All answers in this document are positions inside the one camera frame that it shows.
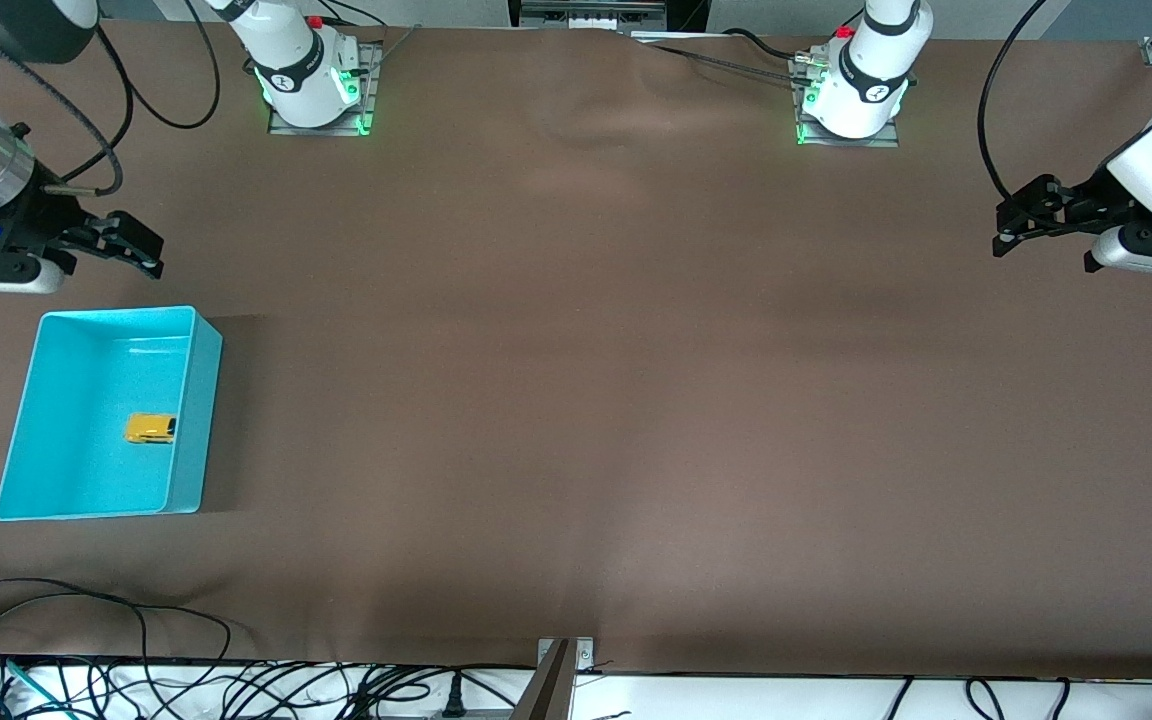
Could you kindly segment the brown table cloth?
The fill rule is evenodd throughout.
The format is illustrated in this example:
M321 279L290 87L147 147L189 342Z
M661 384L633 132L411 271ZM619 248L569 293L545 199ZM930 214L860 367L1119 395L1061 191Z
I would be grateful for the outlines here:
M617 670L1152 676L1152 275L993 258L932 41L896 149L605 31L420 29L374 131L215 118L119 147L165 241L0 295L0 477L38 319L223 334L200 511L0 521L0 579L228 619L237 655Z

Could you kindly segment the yellow toy beetle car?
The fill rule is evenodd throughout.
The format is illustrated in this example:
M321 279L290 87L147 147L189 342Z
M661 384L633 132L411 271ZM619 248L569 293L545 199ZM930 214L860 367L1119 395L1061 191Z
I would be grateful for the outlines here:
M177 416L172 414L131 414L124 439L132 445L169 445L177 437Z

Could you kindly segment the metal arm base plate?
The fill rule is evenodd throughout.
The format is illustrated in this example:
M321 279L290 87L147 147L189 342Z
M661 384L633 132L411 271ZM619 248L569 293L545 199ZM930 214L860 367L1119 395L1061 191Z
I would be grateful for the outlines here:
M257 73L262 99L268 105L268 132L291 137L366 137L376 119L384 47L334 36L334 50L296 92L285 73Z
M794 124L796 141L799 145L814 143L814 145L833 147L872 149L895 149L899 146L899 128L895 118L888 119L876 135L865 138L836 135L820 122L813 109L824 83L827 81L826 61L799 53L794 60L787 61L787 68L790 69L791 79L796 82Z

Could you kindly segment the turquoise plastic bin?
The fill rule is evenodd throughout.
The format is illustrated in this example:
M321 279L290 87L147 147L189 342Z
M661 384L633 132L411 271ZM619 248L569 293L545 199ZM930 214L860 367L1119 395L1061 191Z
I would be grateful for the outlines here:
M223 354L195 306L41 314L0 482L0 521L200 510ZM132 445L131 414L177 418Z

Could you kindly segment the metal clamp plate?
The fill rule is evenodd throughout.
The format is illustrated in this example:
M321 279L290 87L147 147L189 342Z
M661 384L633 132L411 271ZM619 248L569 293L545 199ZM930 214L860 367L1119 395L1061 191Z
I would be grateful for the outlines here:
M554 646L561 638L558 637L543 637L538 641L538 666L544 661L544 657L548 655L550 647ZM586 673L594 667L596 662L596 647L593 637L575 637L570 638L573 644L573 655L575 655L575 666L577 673Z

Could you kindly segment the grey power strip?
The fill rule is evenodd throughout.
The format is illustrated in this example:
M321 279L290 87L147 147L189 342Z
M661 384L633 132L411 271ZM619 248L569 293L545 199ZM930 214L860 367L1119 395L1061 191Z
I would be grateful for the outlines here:
M385 712L380 717L370 717L369 720L515 720L515 708L490 707L475 708L467 707L461 715L449 715L445 707L429 708L424 711L407 710L396 711L394 714Z

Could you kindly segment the dark equipment rack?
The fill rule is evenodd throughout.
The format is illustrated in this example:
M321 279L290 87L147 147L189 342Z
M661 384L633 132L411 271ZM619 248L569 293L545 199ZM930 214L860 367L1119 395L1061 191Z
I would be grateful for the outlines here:
M712 0L506 0L513 26L702 32Z

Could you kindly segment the grey metal post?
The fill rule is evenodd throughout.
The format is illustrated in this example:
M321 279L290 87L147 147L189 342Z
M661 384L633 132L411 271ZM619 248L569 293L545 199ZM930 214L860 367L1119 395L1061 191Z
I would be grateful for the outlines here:
M579 642L553 639L526 683L509 720L570 720Z

